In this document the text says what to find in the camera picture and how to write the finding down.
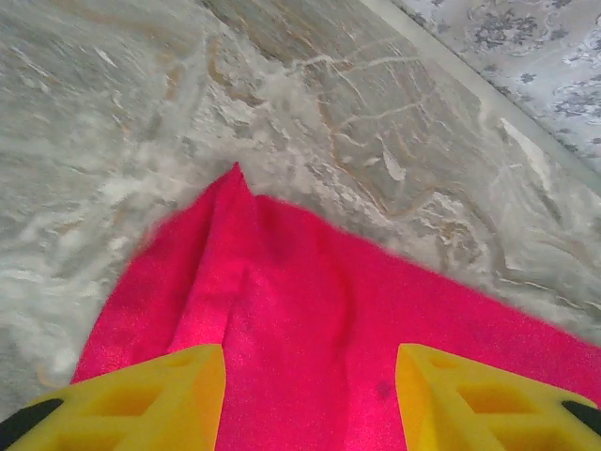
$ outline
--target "pink cloth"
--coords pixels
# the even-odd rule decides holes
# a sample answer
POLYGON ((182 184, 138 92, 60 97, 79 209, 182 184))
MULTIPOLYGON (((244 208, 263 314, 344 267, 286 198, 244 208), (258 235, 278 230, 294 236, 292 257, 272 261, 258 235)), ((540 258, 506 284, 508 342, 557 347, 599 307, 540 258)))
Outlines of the pink cloth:
POLYGON ((236 165, 159 230, 118 283, 74 381, 222 343, 218 450, 399 450, 400 343, 601 400, 601 351, 250 193, 236 165))

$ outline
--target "yellow plastic part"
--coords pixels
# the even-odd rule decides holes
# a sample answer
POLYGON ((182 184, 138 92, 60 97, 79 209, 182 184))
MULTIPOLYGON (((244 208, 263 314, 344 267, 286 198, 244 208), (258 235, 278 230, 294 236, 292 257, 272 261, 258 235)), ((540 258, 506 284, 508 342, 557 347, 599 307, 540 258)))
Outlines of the yellow plastic part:
POLYGON ((441 350, 402 345, 396 391, 408 451, 601 451, 562 406, 590 400, 441 350))
POLYGON ((209 451, 225 389, 223 351, 197 346, 76 383, 9 451, 209 451))

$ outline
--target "hole in yellow plastic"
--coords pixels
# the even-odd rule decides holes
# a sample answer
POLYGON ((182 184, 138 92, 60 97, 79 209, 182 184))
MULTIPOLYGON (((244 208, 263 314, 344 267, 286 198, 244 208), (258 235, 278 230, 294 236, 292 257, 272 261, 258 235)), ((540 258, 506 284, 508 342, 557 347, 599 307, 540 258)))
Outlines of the hole in yellow plastic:
POLYGON ((48 451, 113 451, 121 439, 122 437, 102 433, 65 434, 48 451))
POLYGON ((533 430, 504 430, 495 432, 495 437, 507 451, 577 451, 565 435, 557 430, 540 428, 533 430))
POLYGON ((518 390, 498 384, 460 385, 457 391, 476 413, 534 413, 518 390))
POLYGON ((155 401, 161 392, 155 386, 121 386, 103 397, 88 412, 97 416, 139 416, 155 401))
POLYGON ((448 359, 442 355, 435 355, 430 358, 430 363, 436 368, 440 369, 453 369, 457 368, 457 363, 451 359, 448 359))

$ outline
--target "black rubber tip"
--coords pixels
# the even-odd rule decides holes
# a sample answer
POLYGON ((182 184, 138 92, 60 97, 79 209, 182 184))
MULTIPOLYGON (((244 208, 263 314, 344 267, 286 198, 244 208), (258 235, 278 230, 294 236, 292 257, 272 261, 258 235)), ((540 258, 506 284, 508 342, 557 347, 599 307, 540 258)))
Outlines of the black rubber tip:
POLYGON ((62 403, 62 399, 48 399, 19 410, 0 423, 0 451, 8 449, 62 403))
POLYGON ((601 437, 601 411, 576 401, 564 401, 562 405, 601 437))

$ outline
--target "gray marble tile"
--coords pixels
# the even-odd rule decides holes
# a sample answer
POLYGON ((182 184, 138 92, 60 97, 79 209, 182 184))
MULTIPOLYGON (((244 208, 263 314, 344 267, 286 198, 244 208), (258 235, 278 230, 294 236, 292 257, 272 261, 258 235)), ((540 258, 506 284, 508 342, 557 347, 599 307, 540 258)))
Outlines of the gray marble tile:
POLYGON ((3 402, 69 380, 145 230, 235 161, 256 193, 601 343, 598 179, 368 3, 0 6, 0 365, 41 380, 3 402))

